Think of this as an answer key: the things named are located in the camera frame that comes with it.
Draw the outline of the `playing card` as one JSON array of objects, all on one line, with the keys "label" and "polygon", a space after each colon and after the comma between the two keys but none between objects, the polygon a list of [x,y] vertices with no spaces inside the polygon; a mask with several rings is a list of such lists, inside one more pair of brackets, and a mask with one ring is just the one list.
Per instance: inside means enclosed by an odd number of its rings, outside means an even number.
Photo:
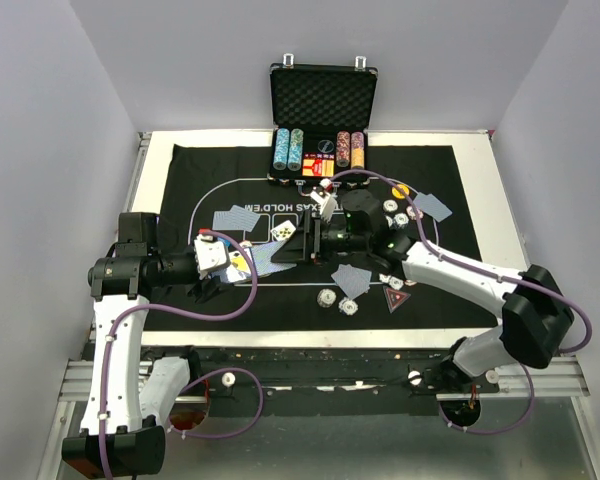
[{"label": "playing card", "polygon": [[338,269],[331,274],[331,278],[345,295],[351,298],[364,293],[368,284],[365,271],[349,264],[340,265]]}]

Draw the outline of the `yellow round blind button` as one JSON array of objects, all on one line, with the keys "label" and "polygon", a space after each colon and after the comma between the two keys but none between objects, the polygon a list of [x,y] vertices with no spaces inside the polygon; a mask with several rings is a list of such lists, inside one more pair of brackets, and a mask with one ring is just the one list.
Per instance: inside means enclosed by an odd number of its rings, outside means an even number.
[{"label": "yellow round blind button", "polygon": [[403,199],[406,199],[410,195],[410,190],[404,184],[397,184],[395,187],[393,187],[391,189],[391,194],[394,198],[403,200]]}]

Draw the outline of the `card lifted from deck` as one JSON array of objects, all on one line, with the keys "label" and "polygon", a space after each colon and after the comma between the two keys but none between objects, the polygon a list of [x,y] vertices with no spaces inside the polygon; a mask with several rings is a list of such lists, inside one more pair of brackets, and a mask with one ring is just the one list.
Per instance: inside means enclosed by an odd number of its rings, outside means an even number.
[{"label": "card lifted from deck", "polygon": [[[282,246],[278,249],[278,251],[284,246],[284,243],[282,241],[280,241],[280,242],[282,243]],[[297,264],[295,262],[291,262],[289,260],[275,260],[274,255],[272,256],[272,261],[275,263],[281,264],[283,266],[282,271],[286,271],[286,270],[292,269],[297,266]]]}]

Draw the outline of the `grey white chip stack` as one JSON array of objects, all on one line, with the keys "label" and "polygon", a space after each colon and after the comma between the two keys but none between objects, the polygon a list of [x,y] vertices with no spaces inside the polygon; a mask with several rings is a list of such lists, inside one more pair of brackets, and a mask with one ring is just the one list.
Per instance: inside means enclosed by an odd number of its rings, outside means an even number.
[{"label": "grey white chip stack", "polygon": [[337,294],[332,289],[322,289],[317,295],[317,304],[322,308],[331,307],[337,300]]}]

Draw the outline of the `triangular dealer button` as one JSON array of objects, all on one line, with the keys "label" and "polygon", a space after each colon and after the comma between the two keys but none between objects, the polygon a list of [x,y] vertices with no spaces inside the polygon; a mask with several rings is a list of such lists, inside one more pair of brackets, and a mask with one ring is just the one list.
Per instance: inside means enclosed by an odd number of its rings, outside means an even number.
[{"label": "triangular dealer button", "polygon": [[394,313],[401,305],[410,299],[411,295],[407,292],[396,290],[385,286],[383,288],[385,301],[390,314]]}]

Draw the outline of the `ten of clubs card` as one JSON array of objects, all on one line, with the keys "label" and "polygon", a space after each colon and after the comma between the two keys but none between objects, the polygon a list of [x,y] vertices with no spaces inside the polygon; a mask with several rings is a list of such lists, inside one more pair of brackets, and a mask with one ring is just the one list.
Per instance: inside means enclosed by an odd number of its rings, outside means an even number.
[{"label": "ten of clubs card", "polygon": [[290,220],[286,220],[271,229],[271,237],[276,242],[286,241],[294,234],[295,231],[295,224]]}]

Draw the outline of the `blue backed card deck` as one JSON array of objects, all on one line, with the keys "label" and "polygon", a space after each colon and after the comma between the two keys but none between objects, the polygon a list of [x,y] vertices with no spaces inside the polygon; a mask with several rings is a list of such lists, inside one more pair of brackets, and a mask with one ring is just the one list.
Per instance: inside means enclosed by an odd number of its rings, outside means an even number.
[{"label": "blue backed card deck", "polygon": [[272,261],[272,256],[281,246],[281,242],[268,242],[251,247],[251,256],[259,277],[264,277],[283,270],[281,264]]}]

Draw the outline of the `blue white chip stack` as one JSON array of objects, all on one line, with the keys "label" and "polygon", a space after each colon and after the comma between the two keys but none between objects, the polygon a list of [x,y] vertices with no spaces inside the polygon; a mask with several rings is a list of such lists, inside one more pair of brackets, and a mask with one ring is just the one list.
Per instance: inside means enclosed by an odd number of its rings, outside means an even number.
[{"label": "blue white chip stack", "polygon": [[353,316],[358,312],[359,306],[357,302],[348,297],[342,298],[338,303],[338,310],[346,316]]}]

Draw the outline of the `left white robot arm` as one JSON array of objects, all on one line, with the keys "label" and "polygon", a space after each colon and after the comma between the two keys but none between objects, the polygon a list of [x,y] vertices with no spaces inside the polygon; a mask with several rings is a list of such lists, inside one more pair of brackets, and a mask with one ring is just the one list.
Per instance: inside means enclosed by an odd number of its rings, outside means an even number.
[{"label": "left white robot arm", "polygon": [[158,246],[158,217],[127,212],[118,239],[89,270],[94,300],[95,351],[88,404],[79,432],[64,439],[62,459],[88,479],[154,475],[162,468],[169,413],[179,394],[202,380],[193,353],[156,360],[140,379],[141,340],[157,288],[205,285],[209,273],[230,264],[226,244],[197,236],[181,253]]}]

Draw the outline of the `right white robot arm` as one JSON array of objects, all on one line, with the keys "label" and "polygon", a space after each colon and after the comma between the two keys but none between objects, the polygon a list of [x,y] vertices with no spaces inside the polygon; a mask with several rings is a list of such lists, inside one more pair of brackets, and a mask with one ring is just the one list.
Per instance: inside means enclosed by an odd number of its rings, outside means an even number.
[{"label": "right white robot arm", "polygon": [[362,254],[383,274],[444,290],[498,319],[497,326],[450,347],[430,377],[435,387],[460,392],[489,370],[514,363],[545,369],[558,354],[574,315],[547,269],[497,267],[417,240],[387,221],[381,202],[366,190],[341,199],[322,189],[311,196],[319,210],[302,214],[274,262]]}]

